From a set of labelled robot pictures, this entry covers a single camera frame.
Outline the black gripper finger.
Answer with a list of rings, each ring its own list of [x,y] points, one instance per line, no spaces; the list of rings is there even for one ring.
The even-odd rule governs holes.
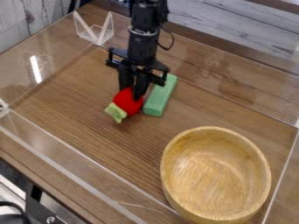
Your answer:
[[[140,73],[134,78],[134,85],[133,85],[133,99],[138,100],[146,91],[149,85],[148,75],[145,73]]]
[[[117,69],[118,89],[122,90],[133,85],[130,71],[125,67]]]

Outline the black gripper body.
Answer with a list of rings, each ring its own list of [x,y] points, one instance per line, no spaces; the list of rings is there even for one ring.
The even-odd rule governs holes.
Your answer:
[[[130,75],[133,77],[133,85],[136,83],[136,76],[138,74],[148,75],[149,84],[153,83],[161,87],[165,85],[169,67],[162,62],[160,62],[157,59],[142,62],[129,59],[125,49],[109,47],[106,51],[106,65],[116,70],[120,67],[125,67],[130,71]]]

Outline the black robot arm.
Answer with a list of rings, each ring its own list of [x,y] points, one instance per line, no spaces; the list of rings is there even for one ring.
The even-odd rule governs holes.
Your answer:
[[[130,25],[128,26],[126,49],[108,48],[106,65],[117,70],[118,90],[130,89],[138,100],[150,83],[165,85],[169,67],[156,59],[157,48],[168,51],[173,43],[158,43],[160,30],[168,21],[166,0],[126,0]]]

